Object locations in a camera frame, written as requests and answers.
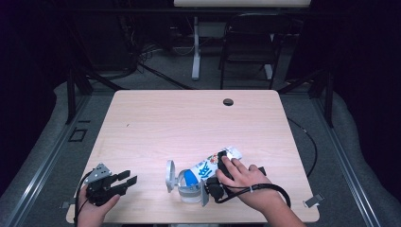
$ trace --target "table surface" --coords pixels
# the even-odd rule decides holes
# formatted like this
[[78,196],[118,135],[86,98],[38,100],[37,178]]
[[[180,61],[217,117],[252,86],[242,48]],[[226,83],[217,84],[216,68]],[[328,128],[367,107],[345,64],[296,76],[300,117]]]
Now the table surface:
[[[225,106],[225,98],[234,105]],[[211,198],[202,207],[182,202],[177,187],[167,192],[167,160],[174,161],[178,174],[229,146],[242,153],[244,165],[266,169],[271,181],[288,192],[291,209],[302,221],[319,219],[316,207],[303,204],[312,193],[275,91],[116,92],[82,176],[99,163],[113,174],[130,170],[138,176],[105,222],[266,222],[238,198],[222,204]],[[73,222],[73,217],[74,205],[66,218]]]
[[310,0],[174,0],[175,7],[308,8]]

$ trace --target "black device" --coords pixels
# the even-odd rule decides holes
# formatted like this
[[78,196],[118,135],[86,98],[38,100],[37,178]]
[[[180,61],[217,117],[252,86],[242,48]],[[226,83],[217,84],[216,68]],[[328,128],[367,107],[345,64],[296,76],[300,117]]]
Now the black device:
[[[226,152],[220,152],[218,154],[218,169],[220,169],[226,177],[233,180],[234,179],[233,176],[230,174],[230,172],[228,171],[225,164],[221,161],[221,157],[226,154],[227,154]],[[265,171],[264,167],[259,167],[258,169],[263,173],[263,175],[266,176],[266,171]],[[215,199],[216,203],[223,203],[223,202],[226,202],[226,201],[228,201],[234,197],[237,197],[243,193],[253,192],[254,190],[257,190],[257,189],[265,189],[266,188],[266,189],[273,189],[273,190],[280,192],[283,195],[283,197],[285,198],[288,207],[291,207],[291,201],[289,199],[288,193],[286,192],[286,190],[284,190],[282,187],[280,187],[276,184],[258,183],[258,184],[254,184],[252,186],[241,187],[241,188],[242,188],[241,191],[234,193],[233,191],[230,190],[230,186],[224,185],[223,183],[221,183],[217,177],[208,178],[206,180],[206,183],[204,186],[205,192],[207,194],[210,194]]]
[[114,174],[113,176],[105,177],[101,180],[92,182],[88,184],[86,188],[86,198],[89,202],[101,206],[111,199],[114,195],[124,196],[127,189],[136,184],[137,176],[128,179],[125,183],[116,185],[112,187],[112,183],[124,180],[130,176],[131,172],[126,170],[119,174]]
[[[92,171],[85,174],[85,176],[79,182],[77,194],[75,197],[75,217],[74,223],[77,226],[78,215],[80,209],[88,201],[96,206],[101,206],[111,199],[114,195],[124,196],[127,189],[136,184],[137,176],[128,179],[125,183],[112,186],[114,182],[122,181],[131,175],[129,170],[121,172],[119,174],[112,175],[112,172],[103,164],[97,165]],[[79,192],[82,184],[88,185],[86,188],[86,202],[79,207]]]

